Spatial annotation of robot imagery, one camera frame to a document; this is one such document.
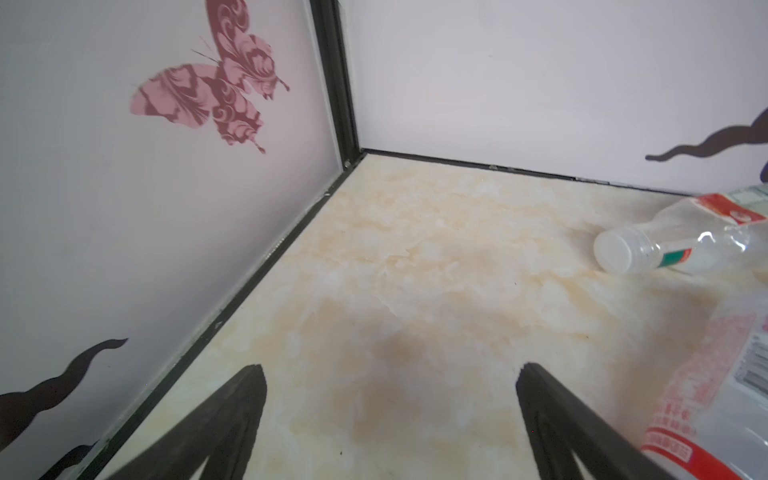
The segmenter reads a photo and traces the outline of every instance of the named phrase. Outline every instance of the clear plastic bottle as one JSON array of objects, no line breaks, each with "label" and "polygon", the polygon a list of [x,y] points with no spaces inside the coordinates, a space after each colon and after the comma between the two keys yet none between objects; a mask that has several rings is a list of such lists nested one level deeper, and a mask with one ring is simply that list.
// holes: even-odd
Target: clear plastic bottle
[{"label": "clear plastic bottle", "polygon": [[768,184],[684,198],[650,222],[600,233],[594,255],[609,273],[759,266],[768,260]]},{"label": "clear plastic bottle", "polygon": [[768,291],[717,307],[641,451],[680,480],[768,479]]}]

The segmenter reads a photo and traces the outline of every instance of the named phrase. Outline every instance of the floor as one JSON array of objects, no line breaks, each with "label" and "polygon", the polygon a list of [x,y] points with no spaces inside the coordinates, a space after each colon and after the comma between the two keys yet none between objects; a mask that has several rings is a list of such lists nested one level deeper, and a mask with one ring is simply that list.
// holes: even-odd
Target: floor
[{"label": "floor", "polygon": [[252,363],[269,393],[248,479],[537,478],[530,361],[637,444],[716,303],[768,284],[598,271],[598,232],[677,200],[368,156],[101,477]]}]

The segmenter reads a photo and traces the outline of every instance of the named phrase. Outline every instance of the white panel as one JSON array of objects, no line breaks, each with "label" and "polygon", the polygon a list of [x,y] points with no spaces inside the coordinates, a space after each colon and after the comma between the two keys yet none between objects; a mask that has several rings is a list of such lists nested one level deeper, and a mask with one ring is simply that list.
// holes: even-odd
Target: white panel
[{"label": "white panel", "polygon": [[290,86],[249,96],[266,154],[229,145],[212,120],[130,112],[137,86],[164,68],[220,59],[203,0],[4,2],[0,394],[128,341],[98,353],[0,452],[0,477],[38,478],[103,438],[339,174],[304,0],[247,4],[247,33],[272,45]]},{"label": "white panel", "polygon": [[768,161],[644,159],[766,110],[764,0],[343,4],[363,147],[688,191]]}]

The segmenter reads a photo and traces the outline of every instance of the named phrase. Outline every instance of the butterfly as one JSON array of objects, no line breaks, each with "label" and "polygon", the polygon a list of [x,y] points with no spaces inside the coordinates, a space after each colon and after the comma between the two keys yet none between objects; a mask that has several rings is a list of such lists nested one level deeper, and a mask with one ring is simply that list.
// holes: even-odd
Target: butterfly
[{"label": "butterfly", "polygon": [[131,98],[131,113],[165,117],[191,128],[213,117],[221,137],[232,145],[252,141],[264,123],[261,113],[245,98],[251,90],[272,100],[278,83],[272,48],[248,35],[245,0],[206,0],[210,30],[221,61],[215,65],[183,64],[166,68],[145,81]]}]

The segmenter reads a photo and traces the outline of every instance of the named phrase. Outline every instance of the white bottle cap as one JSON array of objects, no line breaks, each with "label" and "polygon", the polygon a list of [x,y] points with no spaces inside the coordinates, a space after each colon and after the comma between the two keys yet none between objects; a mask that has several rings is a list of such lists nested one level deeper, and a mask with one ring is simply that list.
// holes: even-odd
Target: white bottle cap
[{"label": "white bottle cap", "polygon": [[635,273],[652,270],[653,244],[642,230],[634,227],[606,230],[594,239],[594,257],[609,273]]}]

